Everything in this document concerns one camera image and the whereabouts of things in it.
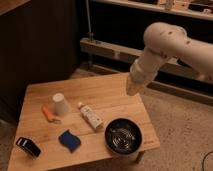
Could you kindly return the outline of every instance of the blue sponge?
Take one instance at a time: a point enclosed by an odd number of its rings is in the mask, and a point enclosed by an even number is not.
[[[59,141],[64,146],[68,147],[71,152],[81,144],[81,140],[77,136],[71,134],[69,130],[59,136]]]

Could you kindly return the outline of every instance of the black cable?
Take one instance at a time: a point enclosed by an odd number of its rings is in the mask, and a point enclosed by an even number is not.
[[[205,171],[205,160],[208,157],[209,154],[213,153],[213,151],[208,152],[204,157],[203,157],[203,161],[202,161],[202,171]]]

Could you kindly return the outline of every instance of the white paper cup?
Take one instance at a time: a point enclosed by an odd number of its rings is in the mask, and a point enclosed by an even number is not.
[[[57,115],[64,115],[70,111],[70,105],[62,93],[54,94],[53,102],[54,102],[55,113]]]

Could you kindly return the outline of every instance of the shelf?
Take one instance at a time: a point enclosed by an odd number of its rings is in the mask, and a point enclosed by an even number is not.
[[[176,8],[172,8],[169,10],[165,9],[165,5],[159,6],[154,4],[142,3],[142,2],[133,2],[128,0],[91,0],[91,1],[213,21],[213,14],[195,12],[188,9],[183,10],[182,8],[180,8],[180,4],[178,4],[178,1],[177,3],[175,3]]]
[[[0,0],[0,15],[3,15],[30,0]]]

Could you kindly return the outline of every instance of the metal bowl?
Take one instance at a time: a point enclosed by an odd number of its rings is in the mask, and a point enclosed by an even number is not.
[[[124,118],[113,120],[105,130],[105,140],[111,150],[118,154],[131,154],[141,145],[142,134],[139,127]]]

